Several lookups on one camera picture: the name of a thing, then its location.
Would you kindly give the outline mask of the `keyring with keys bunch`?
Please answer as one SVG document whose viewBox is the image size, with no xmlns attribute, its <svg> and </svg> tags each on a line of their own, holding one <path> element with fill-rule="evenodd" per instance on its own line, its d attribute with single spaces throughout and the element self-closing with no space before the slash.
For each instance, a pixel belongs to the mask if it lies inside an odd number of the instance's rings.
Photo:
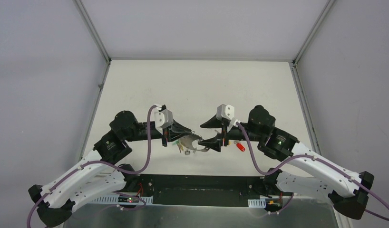
<svg viewBox="0 0 389 228">
<path fill-rule="evenodd" d="M 209 147 L 198 144 L 202 141 L 203 138 L 201 136 L 192 134 L 174 141 L 173 145 L 177 146 L 180 154 L 188 156 L 197 152 L 208 152 L 210 150 Z"/>
</svg>

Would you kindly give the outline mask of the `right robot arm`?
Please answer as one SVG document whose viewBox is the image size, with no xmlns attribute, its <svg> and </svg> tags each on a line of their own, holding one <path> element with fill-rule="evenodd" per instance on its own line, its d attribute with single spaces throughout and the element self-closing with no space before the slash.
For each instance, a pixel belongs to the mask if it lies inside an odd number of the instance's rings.
<svg viewBox="0 0 389 228">
<path fill-rule="evenodd" d="M 261 105 L 255 106 L 247 122 L 235 118 L 234 107 L 222 104 L 216 114 L 201 124 L 201 128 L 221 129 L 215 137 L 201 141 L 201 145 L 220 152 L 229 141 L 257 142 L 265 156 L 281 165 L 292 165 L 308 173 L 297 176 L 279 168 L 262 172 L 262 180 L 255 191 L 264 196 L 279 193 L 298 193 L 321 200 L 340 214 L 361 219 L 365 212 L 374 177 L 364 171 L 345 169 L 317 154 L 295 136 L 275 126 L 275 117 Z"/>
</svg>

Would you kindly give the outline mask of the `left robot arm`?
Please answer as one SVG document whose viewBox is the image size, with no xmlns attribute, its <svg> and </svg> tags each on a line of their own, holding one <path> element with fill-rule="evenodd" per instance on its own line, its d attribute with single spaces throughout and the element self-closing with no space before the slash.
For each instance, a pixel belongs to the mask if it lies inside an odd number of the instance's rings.
<svg viewBox="0 0 389 228">
<path fill-rule="evenodd" d="M 46 185 L 33 185 L 28 193 L 34 202 L 27 217 L 27 227 L 37 212 L 48 228 L 67 221 L 79 208 L 102 194 L 124 189 L 133 192 L 138 186 L 137 175 L 147 169 L 151 159 L 152 139 L 161 139 L 162 145 L 192 134 L 179 124 L 165 105 L 153 105 L 145 122 L 138 122 L 131 111 L 121 111 L 109 124 L 110 131 L 94 144 L 93 149 L 77 164 L 56 180 Z M 134 170 L 130 165 L 117 166 L 132 149 L 129 142 L 146 141 L 144 166 Z"/>
</svg>

